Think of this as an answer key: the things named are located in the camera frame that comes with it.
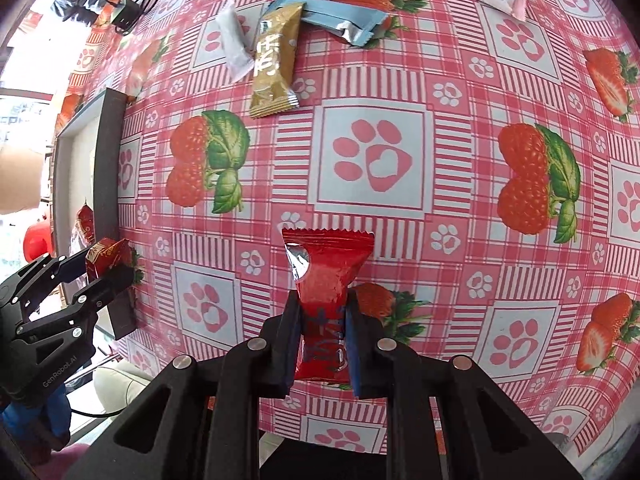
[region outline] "table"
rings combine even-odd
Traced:
[[[223,64],[213,18],[224,1],[161,0],[127,38],[98,31],[81,60],[88,96],[136,92],[132,67],[148,72],[120,149],[120,229],[145,271],[139,329],[122,351],[153,374],[184,352],[220,356],[283,309],[283,226],[367,230],[376,243],[357,283],[394,293],[396,338],[436,358],[472,356],[543,431],[583,452],[639,373],[631,336],[606,367],[577,370],[594,307],[640,288],[639,122],[614,117],[638,87],[603,60],[590,62],[592,79],[582,53],[640,59],[610,0],[528,0],[526,23],[474,0],[396,1],[415,12],[393,10],[391,34],[369,49],[304,28],[301,107],[260,120],[248,115],[251,78],[230,84]],[[235,1],[253,41],[270,0]],[[594,80],[614,89],[606,104]],[[213,190],[193,207],[167,198],[171,134],[206,110],[231,111],[250,135],[241,203],[224,214],[212,213]],[[520,123],[540,126],[503,132]],[[376,453],[385,417],[383,403],[324,383],[296,382],[260,409],[264,430]]]

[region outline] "strawberry print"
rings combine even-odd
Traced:
[[[193,207],[204,198],[204,177],[201,164],[179,162],[166,181],[167,198],[175,205]]]
[[[417,14],[421,9],[429,4],[426,0],[331,0],[332,2],[341,2],[361,7],[370,7],[371,9],[384,10],[385,12],[403,11],[411,14]],[[409,28],[401,25],[400,16],[389,16],[383,23],[377,27],[374,37],[366,44],[365,48],[375,48],[380,45],[380,40],[389,38],[395,40],[398,38],[398,32]]]
[[[587,72],[605,108],[621,123],[628,121],[636,102],[626,88],[638,81],[638,67],[629,63],[624,52],[606,48],[583,51]]]
[[[498,134],[507,165],[517,174],[502,188],[498,216],[509,228],[537,235],[557,218],[554,242],[564,244],[577,229],[580,168],[569,145],[546,126],[510,124]]]

